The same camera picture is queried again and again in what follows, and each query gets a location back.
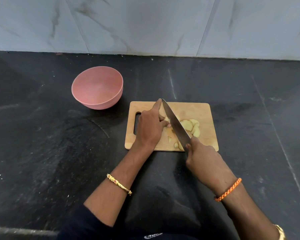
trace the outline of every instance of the forearm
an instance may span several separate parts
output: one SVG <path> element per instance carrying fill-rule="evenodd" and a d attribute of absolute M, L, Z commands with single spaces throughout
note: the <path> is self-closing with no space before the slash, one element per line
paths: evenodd
<path fill-rule="evenodd" d="M 221 202 L 228 211 L 241 240 L 279 239 L 276 226 L 255 204 L 242 183 Z"/>
<path fill-rule="evenodd" d="M 134 144 L 118 166 L 110 173 L 127 189 L 136 178 L 140 168 L 152 153 L 151 148 Z M 113 226 L 122 208 L 127 192 L 105 179 L 87 198 L 84 205 L 104 224 Z"/>

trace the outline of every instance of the wall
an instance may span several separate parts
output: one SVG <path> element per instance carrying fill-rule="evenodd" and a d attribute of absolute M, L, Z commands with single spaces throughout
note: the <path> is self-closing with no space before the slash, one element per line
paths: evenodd
<path fill-rule="evenodd" d="M 300 60 L 300 0 L 0 0 L 0 50 Z"/>

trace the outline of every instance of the hand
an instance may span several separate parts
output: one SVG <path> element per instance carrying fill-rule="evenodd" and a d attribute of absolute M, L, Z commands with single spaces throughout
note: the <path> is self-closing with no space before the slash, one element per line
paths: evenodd
<path fill-rule="evenodd" d="M 161 107 L 161 99 L 156 101 L 152 109 L 144 110 L 140 117 L 136 128 L 135 144 L 141 147 L 146 147 L 152 151 L 160 141 L 162 131 L 165 126 L 170 127 L 170 123 L 164 120 L 164 117 L 159 114 Z"/>
<path fill-rule="evenodd" d="M 207 186 L 217 197 L 222 195 L 237 180 L 228 165 L 216 150 L 203 145 L 198 138 L 192 137 L 186 165 L 197 179 Z"/>

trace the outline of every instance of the sleeve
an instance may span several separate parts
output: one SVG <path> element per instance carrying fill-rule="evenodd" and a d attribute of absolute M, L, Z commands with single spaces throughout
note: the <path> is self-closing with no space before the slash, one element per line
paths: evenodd
<path fill-rule="evenodd" d="M 92 212 L 81 205 L 62 227 L 57 240 L 110 239 L 112 227 L 105 225 Z"/>

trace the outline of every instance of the kitchen knife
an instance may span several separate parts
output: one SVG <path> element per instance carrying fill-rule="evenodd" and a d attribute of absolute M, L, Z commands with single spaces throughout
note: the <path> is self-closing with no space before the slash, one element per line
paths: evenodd
<path fill-rule="evenodd" d="M 190 136 L 188 135 L 186 130 L 182 127 L 180 121 L 177 119 L 177 117 L 171 110 L 170 106 L 163 98 L 162 98 L 162 104 L 163 104 L 164 111 L 166 112 L 166 115 L 170 120 L 170 124 L 174 132 L 176 133 L 176 136 L 178 137 L 178 140 L 180 141 L 184 151 L 188 153 L 188 150 L 186 149 L 186 145 L 190 144 Z"/>

